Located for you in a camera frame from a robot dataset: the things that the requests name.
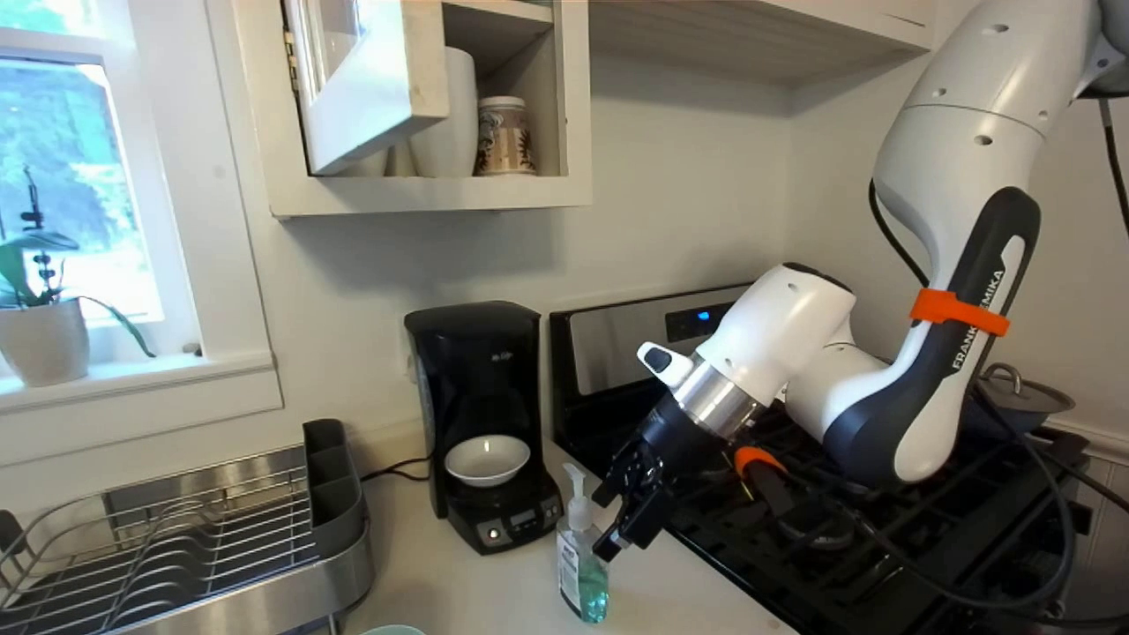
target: black coffee maker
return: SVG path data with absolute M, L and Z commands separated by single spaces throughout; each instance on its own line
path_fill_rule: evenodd
M 418 366 L 430 506 L 480 555 L 550 532 L 562 495 L 544 470 L 536 408 L 536 313 L 519 304 L 460 304 L 404 313 Z M 530 446 L 530 464 L 498 488 L 469 488 L 444 457 L 483 434 Z

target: cable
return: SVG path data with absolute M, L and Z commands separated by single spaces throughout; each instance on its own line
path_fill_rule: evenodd
M 1068 501 L 1063 495 L 1063 488 L 1053 484 L 1053 473 L 1052 465 L 1031 447 L 1024 446 L 1028 457 L 1032 460 L 1032 465 L 1039 470 L 1039 478 L 1046 480 L 1046 491 L 1053 497 L 1053 510 L 1057 510 L 1057 521 L 1063 521 L 1063 555 L 1057 555 L 1057 565 L 1052 573 L 1052 580 L 1020 595 L 1020 601 L 983 601 L 983 595 L 965 595 L 964 588 L 935 580 L 932 573 L 924 573 L 906 551 L 899 551 L 889 538 L 875 532 L 857 513 L 846 513 L 846 519 L 855 519 L 855 527 L 861 532 L 869 532 L 882 551 L 889 551 L 915 580 L 919 580 L 932 593 L 952 601 L 952 602 L 964 602 L 964 607 L 976 607 L 976 610 L 990 610 L 990 614 L 1009 614 L 1009 619 L 1024 619 L 1024 622 L 1044 622 L 1044 619 L 1032 619 L 1032 614 L 1024 614 L 1031 602 L 1044 602 L 1052 593 L 1057 593 L 1068 580 L 1068 570 L 1072 570 L 1072 559 L 1075 559 L 1075 532 L 1072 532 L 1072 513 L 1068 513 Z
M 1044 614 L 1031 614 L 1031 602 L 1039 602 L 1046 601 L 1053 588 L 1066 585 L 1068 580 L 1068 570 L 1072 570 L 1072 559 L 1075 559 L 1075 528 L 1072 528 L 1072 515 L 1068 515 L 1068 501 L 1063 495 L 1063 488 L 1053 484 L 1053 473 L 1046 464 L 1053 464 L 1053 470 L 1063 470 L 1066 478 L 1092 488 L 1099 497 L 1109 497 L 1112 506 L 1117 506 L 1123 513 L 1129 513 L 1129 501 L 1117 497 L 1113 491 L 1109 491 L 1099 480 L 1057 464 L 1053 457 L 1039 457 L 1031 437 L 1015 434 L 1000 413 L 982 396 L 972 393 L 976 403 L 983 406 L 983 413 L 1015 443 L 1024 446 L 1024 451 L 1032 460 L 1032 465 L 1044 473 L 1046 488 L 1052 488 L 1052 497 L 1053 497 L 1053 510 L 1057 510 L 1057 521 L 1063 521 L 1063 559 L 1057 559 L 1057 570 L 1053 575 L 1036 588 L 1036 593 L 1028 593 L 1024 601 L 982 601 L 982 595 L 965 595 L 959 593 L 957 585 L 949 583 L 939 583 L 932 580 L 932 573 L 924 573 L 909 555 L 902 555 L 891 541 L 884 541 L 882 532 L 875 532 L 861 515 L 849 515 L 861 532 L 869 532 L 882 551 L 889 551 L 915 580 L 919 580 L 932 593 L 952 601 L 952 602 L 964 602 L 964 607 L 972 607 L 972 610 L 990 610 L 990 614 L 1005 614 L 1005 619 L 1015 619 L 1015 622 L 1031 622 L 1031 624 L 1053 624 L 1053 627 L 1126 627 L 1129 624 L 1129 614 L 1109 614 L 1109 619 L 1044 619 Z
M 403 480 L 414 480 L 414 484 L 428 484 L 430 478 L 428 473 L 404 473 L 404 465 L 418 465 L 418 464 L 428 464 L 423 457 L 415 457 L 415 460 L 403 460 L 403 464 L 392 464 L 392 465 L 385 465 L 385 470 L 369 470 L 365 478 L 358 478 L 358 484 L 365 484 L 365 480 L 378 480 L 378 478 L 403 478 Z
M 1126 224 L 1126 234 L 1129 234 L 1129 196 L 1126 196 L 1126 174 L 1123 174 L 1123 158 L 1117 158 L 1117 133 L 1113 133 L 1113 117 L 1109 109 L 1109 100 L 1096 100 L 1096 113 L 1099 113 L 1109 174 L 1113 182 L 1123 224 Z
M 878 227 L 878 234 L 884 238 L 884 245 L 897 252 L 897 257 L 902 257 L 902 266 L 915 273 L 915 278 L 916 278 L 919 287 L 929 287 L 929 278 L 924 278 L 924 273 L 916 270 L 916 261 L 909 257 L 909 252 L 891 238 L 891 231 L 889 231 L 889 224 L 884 224 L 884 216 L 882 216 L 882 209 L 878 209 L 875 182 L 869 185 L 869 204 L 870 204 L 870 218 L 875 218 L 875 227 Z

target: white robotic arm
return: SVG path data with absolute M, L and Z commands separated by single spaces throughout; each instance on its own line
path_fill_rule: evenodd
M 983 0 L 935 52 L 897 117 L 875 203 L 929 253 L 929 290 L 891 364 L 849 339 L 855 297 L 781 266 L 762 276 L 691 360 L 642 347 L 671 396 L 618 451 L 595 501 L 625 510 L 595 544 L 647 547 L 674 510 L 678 473 L 701 465 L 742 423 L 786 393 L 791 418 L 843 478 L 915 484 L 952 451 L 964 393 L 1000 337 L 1036 240 L 1024 196 L 1036 151 L 1086 91 L 1129 84 L 1129 0 Z

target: white countertop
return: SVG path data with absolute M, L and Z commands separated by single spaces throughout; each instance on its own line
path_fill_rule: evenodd
M 667 532 L 611 565 L 611 619 L 581 624 L 556 595 L 554 538 L 480 559 L 435 519 L 428 484 L 380 478 L 365 484 L 365 501 L 372 588 L 345 614 L 348 635 L 392 622 L 428 635 L 791 631 Z

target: white cabinet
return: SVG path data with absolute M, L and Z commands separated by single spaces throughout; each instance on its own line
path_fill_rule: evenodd
M 806 84 L 932 47 L 932 0 L 591 0 L 591 47 Z
M 357 5 L 380 22 L 378 40 L 338 47 L 333 65 L 311 72 L 300 52 L 334 44 L 300 40 L 295 9 L 329 16 L 325 5 Z M 224 104 L 234 109 L 235 151 L 263 182 L 268 209 L 291 216 L 365 216 L 365 213 L 469 213 L 469 209 L 563 209 L 590 204 L 590 5 L 585 0 L 208 0 L 214 49 L 221 58 Z M 522 94 L 530 105 L 532 157 L 539 177 L 414 177 L 358 174 L 334 157 L 362 158 L 447 113 L 444 47 L 469 49 L 480 94 Z M 380 60 L 397 89 L 357 89 L 345 78 L 343 109 L 325 117 L 334 131 L 358 119 L 385 123 L 358 138 L 343 133 L 329 157 L 304 145 L 300 104 L 318 104 L 333 72 L 348 58 Z

